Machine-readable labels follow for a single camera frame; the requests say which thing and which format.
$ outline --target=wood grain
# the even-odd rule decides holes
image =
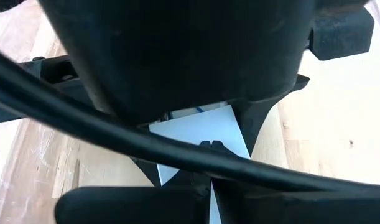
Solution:
[[[35,0],[0,14],[0,51],[17,62],[65,54]],[[370,53],[319,62],[305,52],[299,72],[309,86],[271,109],[252,159],[380,184],[380,21]],[[126,156],[30,119],[0,124],[0,223],[54,223],[61,194],[89,185],[151,183]]]

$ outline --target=black cable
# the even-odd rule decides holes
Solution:
[[[277,190],[380,191],[379,185],[289,171],[121,124],[36,79],[0,54],[0,106],[131,157]]]

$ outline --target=light wood surface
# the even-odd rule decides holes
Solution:
[[[0,51],[17,62],[65,54],[35,0],[0,14]],[[309,86],[273,107],[252,159],[380,184],[380,22],[370,53],[319,62],[305,52],[299,73]],[[86,185],[151,183],[126,156],[30,119],[0,124],[0,223],[53,223],[61,194]]]

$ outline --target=wooden floor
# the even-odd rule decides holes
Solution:
[[[17,62],[64,54],[35,0],[0,14],[0,51]],[[252,159],[380,184],[380,22],[370,53],[319,62],[305,52],[299,73],[309,86],[271,110]],[[0,223],[53,223],[59,196],[85,185],[151,183],[125,156],[30,119],[0,124]]]

